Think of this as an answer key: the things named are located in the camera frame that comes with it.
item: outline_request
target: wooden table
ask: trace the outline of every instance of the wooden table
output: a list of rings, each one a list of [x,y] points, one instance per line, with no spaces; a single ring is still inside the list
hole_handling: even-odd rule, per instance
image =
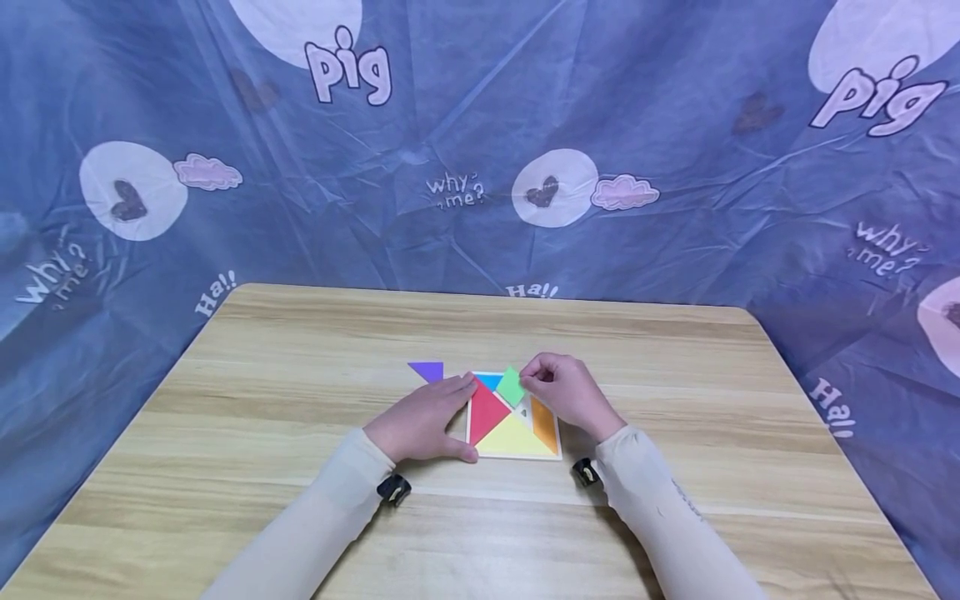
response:
[[[734,308],[246,285],[20,567],[3,600],[196,598],[352,427],[447,372],[583,358],[771,598],[935,598],[760,326]],[[459,430],[463,424],[458,423]],[[326,598],[656,598],[569,463],[407,468]]]

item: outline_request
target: beige sleeve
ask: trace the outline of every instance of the beige sleeve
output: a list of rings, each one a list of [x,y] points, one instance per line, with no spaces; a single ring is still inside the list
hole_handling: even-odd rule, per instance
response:
[[[370,522],[376,487],[394,464],[362,429],[351,431],[320,475],[217,577],[203,600],[309,600]]]
[[[611,507],[643,545],[667,600],[766,598],[646,434],[624,427],[597,446],[596,466]]]

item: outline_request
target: white circle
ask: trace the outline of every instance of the white circle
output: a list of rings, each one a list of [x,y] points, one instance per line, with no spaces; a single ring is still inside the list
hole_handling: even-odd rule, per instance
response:
[[[337,28],[353,39],[363,21],[362,0],[230,0],[247,31],[278,59],[310,68],[303,50],[308,41],[337,50]]]
[[[957,41],[957,0],[837,0],[810,47],[807,72],[829,94],[853,68],[878,81],[901,60],[917,56],[919,71]]]
[[[917,321],[940,362],[960,377],[960,325],[946,315],[953,304],[960,305],[960,277],[926,295],[917,307]]]
[[[549,178],[557,181],[556,193],[537,206],[528,200],[528,193],[544,190]],[[511,196],[521,219],[542,228],[570,225],[590,208],[590,196],[600,177],[590,157],[579,150],[551,150],[523,167],[514,181]]]
[[[135,190],[132,202],[142,207],[134,206],[126,215],[118,210],[128,201],[118,186]],[[152,240],[169,229],[188,195],[174,165],[163,155],[146,146],[116,141],[86,154],[80,163],[80,188],[100,225],[133,242]]]

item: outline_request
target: yellow triangle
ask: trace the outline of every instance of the yellow triangle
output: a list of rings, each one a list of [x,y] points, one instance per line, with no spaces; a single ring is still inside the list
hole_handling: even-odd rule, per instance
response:
[[[534,435],[532,429],[517,416],[509,415],[488,433],[477,444],[477,451],[481,456],[491,454],[507,454],[511,456],[556,456],[540,439]]]

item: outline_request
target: blue backdrop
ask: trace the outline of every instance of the blue backdrop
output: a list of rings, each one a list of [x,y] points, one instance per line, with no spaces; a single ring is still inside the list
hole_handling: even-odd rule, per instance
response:
[[[746,307],[960,598],[954,1],[6,0],[0,582],[267,281]]]

